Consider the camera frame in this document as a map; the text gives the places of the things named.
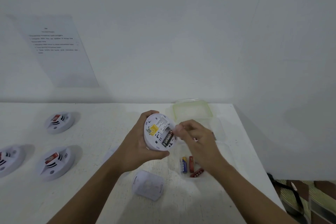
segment black strap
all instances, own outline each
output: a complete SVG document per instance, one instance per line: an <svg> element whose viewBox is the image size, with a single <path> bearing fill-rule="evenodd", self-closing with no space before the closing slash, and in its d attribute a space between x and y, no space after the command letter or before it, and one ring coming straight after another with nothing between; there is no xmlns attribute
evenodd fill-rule
<svg viewBox="0 0 336 224"><path fill-rule="evenodd" d="M273 178L273 175L271 175L271 174L267 174L267 175L268 175L268 178L271 180L271 183L272 183L273 185L275 185L275 186L279 186L280 188L289 189L290 191L292 191L292 192L294 193L296 202L297 202L297 204L300 206L300 208L302 209L300 215L304 215L304 213L305 213L305 209L304 209L304 207L303 207L303 204L302 204L302 201L301 201L301 198L300 198L299 193L298 193L297 191L295 191L292 187L277 182L277 181Z"/></svg>

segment hand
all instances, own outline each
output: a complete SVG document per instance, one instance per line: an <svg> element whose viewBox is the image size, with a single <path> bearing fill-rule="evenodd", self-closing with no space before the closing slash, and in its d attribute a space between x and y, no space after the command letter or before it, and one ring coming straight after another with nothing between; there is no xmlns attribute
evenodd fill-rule
<svg viewBox="0 0 336 224"><path fill-rule="evenodd" d="M146 119L158 111L148 111L140 115L139 120L127 134L116 152L109 158L120 173L133 171L143 163L153 159L163 159L169 155L169 151L149 150L144 140L144 125Z"/></svg>
<svg viewBox="0 0 336 224"><path fill-rule="evenodd" d="M218 150L211 130L203 127L194 120L187 120L176 125L173 133L181 138L189 147L194 159L211 175L218 163L226 163Z"/></svg>

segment paper on wall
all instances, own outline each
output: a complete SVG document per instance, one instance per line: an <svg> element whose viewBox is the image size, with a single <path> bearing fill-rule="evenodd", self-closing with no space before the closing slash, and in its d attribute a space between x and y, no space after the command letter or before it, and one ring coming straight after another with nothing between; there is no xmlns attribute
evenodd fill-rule
<svg viewBox="0 0 336 224"><path fill-rule="evenodd" d="M99 87L70 15L9 17L55 87Z"/></svg>

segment yellow sticker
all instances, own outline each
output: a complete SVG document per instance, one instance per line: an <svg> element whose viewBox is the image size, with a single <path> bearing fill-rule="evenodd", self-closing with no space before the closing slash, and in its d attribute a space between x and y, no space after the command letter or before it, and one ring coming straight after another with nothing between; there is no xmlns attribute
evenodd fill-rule
<svg viewBox="0 0 336 224"><path fill-rule="evenodd" d="M153 136L153 135L155 135L155 133L158 131L158 127L155 125L155 124L153 124L151 127L150 127L150 130L151 130L151 132L149 133L151 136Z"/></svg>

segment blue and yellow battery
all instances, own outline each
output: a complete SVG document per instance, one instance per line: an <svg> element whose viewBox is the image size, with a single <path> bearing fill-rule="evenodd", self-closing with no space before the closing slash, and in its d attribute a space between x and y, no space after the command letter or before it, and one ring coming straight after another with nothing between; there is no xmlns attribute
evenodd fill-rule
<svg viewBox="0 0 336 224"><path fill-rule="evenodd" d="M187 170L187 158L182 157L181 159L181 173L186 174L188 172Z"/></svg>

